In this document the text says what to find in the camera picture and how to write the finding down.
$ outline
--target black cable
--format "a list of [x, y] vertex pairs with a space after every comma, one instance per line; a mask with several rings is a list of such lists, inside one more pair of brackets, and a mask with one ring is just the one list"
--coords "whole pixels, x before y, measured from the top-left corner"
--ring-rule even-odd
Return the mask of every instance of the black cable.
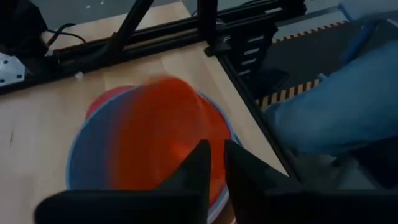
[[72, 24], [72, 23], [64, 24], [64, 25], [60, 26], [57, 31], [47, 29], [46, 30], [47, 32], [50, 32], [50, 33], [54, 34], [51, 37], [51, 39], [47, 42], [47, 45], [51, 46], [52, 44], [54, 44], [54, 42], [56, 41], [56, 39], [58, 38], [59, 35], [69, 35], [69, 36], [72, 36], [72, 37], [76, 37], [76, 38], [79, 38], [81, 41], [83, 41], [83, 43], [86, 43], [86, 40], [84, 38], [80, 37], [79, 35], [71, 34], [71, 33], [68, 33], [68, 32], [62, 32], [65, 28], [71, 27], [71, 26], [74, 26], [74, 25], [76, 25], [76, 24]]

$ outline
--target jeans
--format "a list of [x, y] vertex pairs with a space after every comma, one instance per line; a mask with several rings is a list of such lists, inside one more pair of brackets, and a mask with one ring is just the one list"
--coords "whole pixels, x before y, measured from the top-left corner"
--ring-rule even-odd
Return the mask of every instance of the jeans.
[[336, 155], [398, 136], [398, 42], [352, 61], [314, 89], [264, 112], [297, 154]]

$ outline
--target black metal frame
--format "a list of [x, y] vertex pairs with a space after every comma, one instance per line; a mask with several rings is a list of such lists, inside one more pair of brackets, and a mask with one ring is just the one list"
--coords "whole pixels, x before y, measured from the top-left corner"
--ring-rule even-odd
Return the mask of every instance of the black metal frame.
[[[223, 55], [225, 52], [218, 52], [216, 46], [223, 44], [218, 40], [220, 36], [242, 35], [239, 33], [242, 27], [262, 22], [273, 24], [304, 15], [306, 10], [304, 0], [262, 0], [220, 12], [217, 12], [217, 1], [198, 0], [198, 15], [196, 17], [135, 31], [152, 2], [153, 0], [137, 0], [121, 28], [110, 38], [54, 50], [50, 57], [23, 58], [21, 61], [25, 65], [36, 65], [34, 69], [30, 69], [34, 70], [34, 73], [28, 74], [23, 82], [0, 87], [0, 95], [70, 77], [80, 71], [90, 72], [205, 40], [209, 43], [212, 54], [217, 55], [288, 174], [298, 178], [291, 162], [279, 147], [268, 125], [261, 118], [260, 110], [255, 105], [254, 99], [242, 84], [227, 56]], [[265, 13], [266, 10], [276, 8], [282, 10]], [[224, 22], [223, 26], [216, 26], [216, 19], [221, 19]]]

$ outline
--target wooden table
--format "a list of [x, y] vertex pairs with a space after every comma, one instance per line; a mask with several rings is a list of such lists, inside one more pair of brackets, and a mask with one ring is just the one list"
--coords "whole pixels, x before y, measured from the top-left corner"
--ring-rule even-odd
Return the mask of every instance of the wooden table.
[[[189, 17], [181, 2], [150, 9], [140, 28]], [[108, 37], [124, 16], [71, 27], [87, 41]], [[55, 48], [78, 43], [61, 36]], [[208, 58], [206, 43], [193, 44], [121, 63], [0, 97], [0, 219], [7, 224], [32, 223], [35, 206], [45, 197], [65, 190], [65, 168], [71, 143], [90, 103], [106, 90], [139, 85], [160, 73], [175, 75], [222, 107], [243, 146], [285, 173], [243, 100], [216, 57]], [[233, 216], [231, 208], [221, 223]]]

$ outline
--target yellow and black hazard tape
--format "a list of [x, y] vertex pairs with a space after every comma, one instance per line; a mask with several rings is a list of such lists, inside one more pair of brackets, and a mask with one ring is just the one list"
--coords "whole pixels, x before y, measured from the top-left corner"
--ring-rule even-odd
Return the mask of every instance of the yellow and black hazard tape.
[[337, 26], [340, 26], [340, 25], [343, 25], [343, 24], [346, 24], [346, 23], [348, 23], [348, 21], [341, 21], [341, 22], [332, 23], [332, 24], [329, 24], [329, 25], [325, 25], [323, 27], [318, 27], [316, 29], [311, 29], [309, 31], [304, 31], [302, 33], [297, 33], [297, 34], [290, 35], [290, 36], [287, 36], [287, 37], [284, 37], [284, 38], [281, 38], [281, 39], [273, 39], [272, 43], [276, 44], [276, 43], [279, 43], [279, 42], [282, 42], [282, 41], [285, 41], [285, 40], [289, 40], [289, 39], [293, 39], [293, 38], [296, 38], [296, 37], [302, 37], [302, 36], [307, 35], [307, 34], [311, 34], [311, 33], [315, 33], [315, 32], [321, 31], [321, 30], [337, 27]]
[[294, 96], [297, 96], [298, 94], [301, 94], [305, 91], [309, 91], [312, 88], [316, 87], [317, 85], [319, 85], [319, 78], [317, 78], [316, 80], [312, 80], [309, 82], [306, 82], [304, 84], [299, 84], [297, 86], [293, 86], [289, 89], [286, 90], [282, 90], [279, 91], [277, 93], [273, 93], [269, 96], [265, 96], [262, 99], [262, 106], [261, 106], [261, 110], [264, 110], [267, 108], [267, 106], [273, 104], [273, 103], [277, 103], [279, 101], [284, 101], [287, 100], [289, 98], [292, 98]]

